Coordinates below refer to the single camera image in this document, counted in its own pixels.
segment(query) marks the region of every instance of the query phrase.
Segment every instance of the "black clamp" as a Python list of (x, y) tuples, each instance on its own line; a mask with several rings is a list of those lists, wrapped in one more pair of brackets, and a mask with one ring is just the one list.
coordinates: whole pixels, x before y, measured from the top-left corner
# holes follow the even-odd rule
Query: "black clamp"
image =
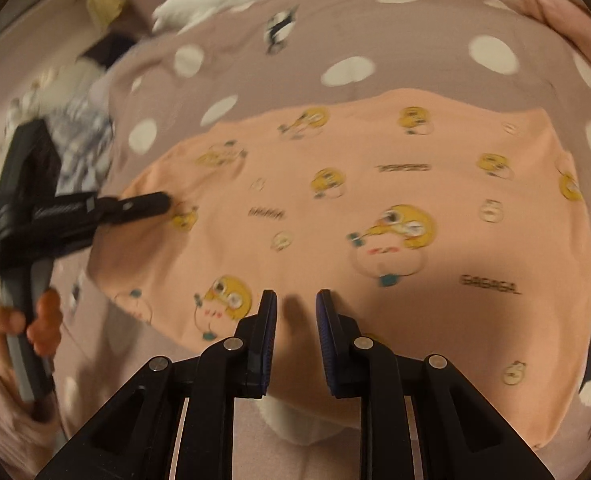
[[(338, 399), (362, 398), (361, 480), (553, 480), (511, 425), (441, 355), (394, 354), (340, 316), (331, 292), (316, 316), (327, 384)], [(421, 458), (414, 463), (408, 398)]]
[(186, 361), (154, 357), (36, 480), (169, 478), (185, 399), (176, 478), (231, 480), (234, 400), (267, 393), (277, 320), (278, 300), (267, 290), (258, 314), (242, 319), (233, 337)]

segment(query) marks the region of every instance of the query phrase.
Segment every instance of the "finger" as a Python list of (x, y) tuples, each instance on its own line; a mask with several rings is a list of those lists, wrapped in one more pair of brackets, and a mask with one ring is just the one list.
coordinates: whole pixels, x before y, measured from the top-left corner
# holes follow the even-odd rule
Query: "finger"
[(25, 326), (24, 314), (0, 306), (0, 373), (4, 374), (12, 366), (9, 348), (7, 346), (7, 335), (18, 335)]
[(24, 330), (25, 324), (24, 314), (19, 310), (0, 306), (0, 336), (18, 335)]
[(58, 332), (49, 341), (35, 343), (33, 350), (40, 357), (53, 357), (56, 355), (61, 339), (62, 336), (60, 335), (60, 332)]
[(49, 341), (56, 334), (60, 333), (60, 323), (51, 322), (48, 319), (38, 319), (29, 325), (27, 338), (32, 343)]
[(39, 298), (36, 305), (36, 313), (39, 318), (47, 318), (62, 322), (62, 313), (60, 312), (60, 295), (53, 289), (48, 289)]

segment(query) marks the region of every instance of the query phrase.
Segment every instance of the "metal pivot screw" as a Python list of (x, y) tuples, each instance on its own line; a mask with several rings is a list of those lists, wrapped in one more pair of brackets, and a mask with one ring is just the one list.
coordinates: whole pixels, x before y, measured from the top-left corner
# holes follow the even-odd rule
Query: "metal pivot screw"
[(373, 341), (368, 337), (358, 337), (353, 344), (355, 348), (360, 348), (361, 350), (369, 350), (373, 348)]
[(225, 339), (223, 343), (224, 348), (227, 350), (239, 350), (243, 344), (242, 339), (238, 337), (230, 337), (229, 339)]
[(165, 357), (154, 357), (149, 361), (149, 368), (154, 372), (161, 372), (169, 366), (169, 359)]
[(432, 355), (429, 358), (429, 364), (437, 368), (438, 370), (442, 370), (442, 368), (447, 368), (447, 360), (442, 357), (442, 355)]

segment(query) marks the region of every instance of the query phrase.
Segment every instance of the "gray handle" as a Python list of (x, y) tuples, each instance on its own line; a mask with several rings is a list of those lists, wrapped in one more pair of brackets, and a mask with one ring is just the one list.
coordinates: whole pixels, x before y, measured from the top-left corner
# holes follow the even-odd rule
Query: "gray handle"
[[(36, 302), (51, 282), (53, 265), (53, 260), (41, 260), (31, 268), (6, 270), (0, 277), (2, 304), (20, 310), (27, 326), (34, 321)], [(7, 345), (22, 400), (41, 400), (53, 392), (51, 362), (36, 355), (26, 334), (7, 336)]]

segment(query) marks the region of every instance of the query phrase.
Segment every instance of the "peach cloth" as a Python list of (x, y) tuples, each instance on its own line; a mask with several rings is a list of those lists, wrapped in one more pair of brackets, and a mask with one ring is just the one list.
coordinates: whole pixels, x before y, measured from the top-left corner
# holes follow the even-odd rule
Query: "peach cloth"
[(591, 62), (591, 16), (570, 0), (517, 0), (522, 13), (572, 41)]
[(398, 354), (441, 353), (532, 446), (555, 435), (591, 336), (591, 229), (543, 110), (497, 113), (399, 89), (287, 108), (177, 144), (124, 196), (165, 217), (98, 233), (89, 272), (119, 306), (200, 352), (280, 309), (269, 393), (342, 424), (315, 295)]

